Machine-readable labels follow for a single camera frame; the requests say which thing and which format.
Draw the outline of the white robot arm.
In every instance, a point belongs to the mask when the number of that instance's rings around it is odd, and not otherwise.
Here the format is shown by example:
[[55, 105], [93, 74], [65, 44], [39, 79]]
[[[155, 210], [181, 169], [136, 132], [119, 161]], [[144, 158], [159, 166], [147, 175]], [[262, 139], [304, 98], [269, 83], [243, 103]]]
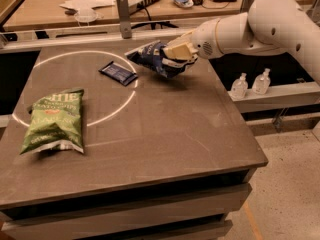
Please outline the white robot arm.
[[320, 27], [295, 0], [255, 0], [247, 12], [206, 21], [163, 52], [173, 60], [288, 53], [320, 81]]

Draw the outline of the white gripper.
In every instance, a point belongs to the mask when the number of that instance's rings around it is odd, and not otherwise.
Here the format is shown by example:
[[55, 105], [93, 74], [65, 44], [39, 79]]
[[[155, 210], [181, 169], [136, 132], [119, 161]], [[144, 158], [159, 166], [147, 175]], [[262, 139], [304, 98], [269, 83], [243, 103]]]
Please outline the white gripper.
[[182, 35], [182, 43], [168, 44], [163, 52], [168, 58], [162, 59], [162, 64], [176, 69], [193, 65], [198, 57], [213, 59], [223, 55], [217, 41], [217, 29], [220, 18], [202, 23], [199, 27]]

